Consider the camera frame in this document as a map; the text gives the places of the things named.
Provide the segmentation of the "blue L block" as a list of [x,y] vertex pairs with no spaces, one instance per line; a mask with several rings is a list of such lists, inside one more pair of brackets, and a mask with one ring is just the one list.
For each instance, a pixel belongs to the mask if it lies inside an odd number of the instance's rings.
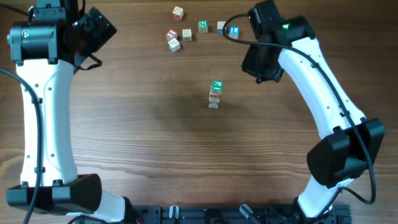
[[229,27],[229,37],[232,39],[239,38],[239,27],[238,26],[230,26]]

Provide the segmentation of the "green Z block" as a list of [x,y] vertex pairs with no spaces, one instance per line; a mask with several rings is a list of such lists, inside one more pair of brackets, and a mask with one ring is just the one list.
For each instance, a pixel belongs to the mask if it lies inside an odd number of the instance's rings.
[[221,98],[221,95],[210,93],[211,100],[220,100],[220,98]]
[[220,95],[223,90],[223,82],[219,80],[213,80],[211,84],[211,94]]

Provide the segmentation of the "green N block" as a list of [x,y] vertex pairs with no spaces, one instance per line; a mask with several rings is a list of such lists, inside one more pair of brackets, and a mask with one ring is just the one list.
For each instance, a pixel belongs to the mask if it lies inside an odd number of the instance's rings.
[[198,31],[199,33],[207,33],[208,32],[208,21],[198,21]]

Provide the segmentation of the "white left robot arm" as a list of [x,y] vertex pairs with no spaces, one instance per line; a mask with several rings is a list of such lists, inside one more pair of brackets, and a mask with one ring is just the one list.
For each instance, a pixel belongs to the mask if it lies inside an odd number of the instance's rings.
[[70,89],[83,62],[102,65],[97,52],[116,28],[84,1],[41,0],[8,34],[12,77],[21,84],[25,158],[7,203],[32,214],[69,215],[72,222],[139,223],[126,197],[105,191],[97,174],[79,174],[70,137]]

